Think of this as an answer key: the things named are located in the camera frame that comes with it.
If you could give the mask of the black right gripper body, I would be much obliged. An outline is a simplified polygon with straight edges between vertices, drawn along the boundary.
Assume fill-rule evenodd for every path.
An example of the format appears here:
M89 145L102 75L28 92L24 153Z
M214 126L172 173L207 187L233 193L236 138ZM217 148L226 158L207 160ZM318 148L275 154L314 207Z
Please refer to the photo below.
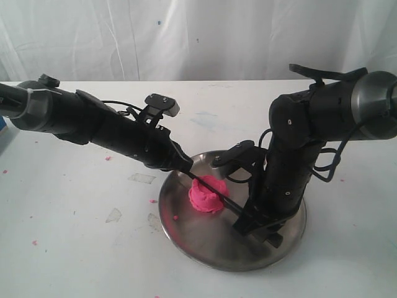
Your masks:
M276 224L297 213L321 149L321 145L294 150L284 145L271 145L267 150L254 147L248 198L250 224Z

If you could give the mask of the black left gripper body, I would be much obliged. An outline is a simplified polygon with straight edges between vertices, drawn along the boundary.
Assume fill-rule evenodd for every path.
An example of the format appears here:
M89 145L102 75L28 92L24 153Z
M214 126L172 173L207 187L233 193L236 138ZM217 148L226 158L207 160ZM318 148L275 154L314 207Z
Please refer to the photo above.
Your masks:
M153 169L182 169L183 154L170 130L149 128L110 113L92 135L91 143L132 158Z

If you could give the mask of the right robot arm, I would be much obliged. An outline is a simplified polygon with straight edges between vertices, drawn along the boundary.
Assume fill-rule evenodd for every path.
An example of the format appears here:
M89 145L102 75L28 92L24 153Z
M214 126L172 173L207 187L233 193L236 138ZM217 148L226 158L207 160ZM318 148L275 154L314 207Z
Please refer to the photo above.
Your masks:
M255 147L249 197L234 229L280 246L281 227L298 212L312 177L328 183L354 140L396 137L396 76L359 68L347 73L291 64L312 79L308 89L283 94L269 108L268 148Z

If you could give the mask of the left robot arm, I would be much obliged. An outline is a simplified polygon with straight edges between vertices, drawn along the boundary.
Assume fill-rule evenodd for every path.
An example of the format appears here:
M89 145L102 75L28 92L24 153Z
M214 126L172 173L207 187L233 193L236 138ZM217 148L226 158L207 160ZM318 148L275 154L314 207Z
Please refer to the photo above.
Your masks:
M1 85L1 115L20 130L50 133L78 145L96 144L162 171L190 171L193 161L159 124L175 117L180 108L170 97L150 94L145 107L126 102L123 111L115 101L101 101L82 91L59 88L60 81L41 75L17 86Z

